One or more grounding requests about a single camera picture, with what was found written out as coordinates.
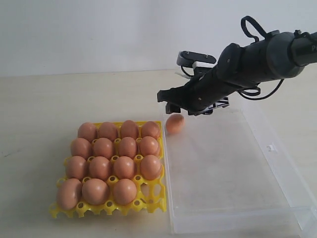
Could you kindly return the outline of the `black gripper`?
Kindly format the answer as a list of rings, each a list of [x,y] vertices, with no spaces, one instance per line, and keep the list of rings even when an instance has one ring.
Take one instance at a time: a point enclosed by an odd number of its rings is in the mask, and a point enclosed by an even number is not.
[[[207,107],[238,90],[237,86],[221,80],[216,73],[217,67],[213,67],[206,73],[193,76],[183,86],[160,90],[157,101],[166,102],[167,114],[180,114],[181,110],[186,110],[188,115],[201,115]]]

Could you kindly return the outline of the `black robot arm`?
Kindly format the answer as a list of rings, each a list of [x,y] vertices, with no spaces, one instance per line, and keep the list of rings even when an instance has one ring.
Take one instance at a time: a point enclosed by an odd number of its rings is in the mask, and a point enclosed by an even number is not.
[[[160,90],[158,102],[166,102],[167,114],[210,115],[229,105],[228,95],[258,90],[262,82],[299,75],[317,61],[317,35],[296,31],[270,32],[266,39],[241,47],[231,43],[212,68],[197,66],[185,85]]]

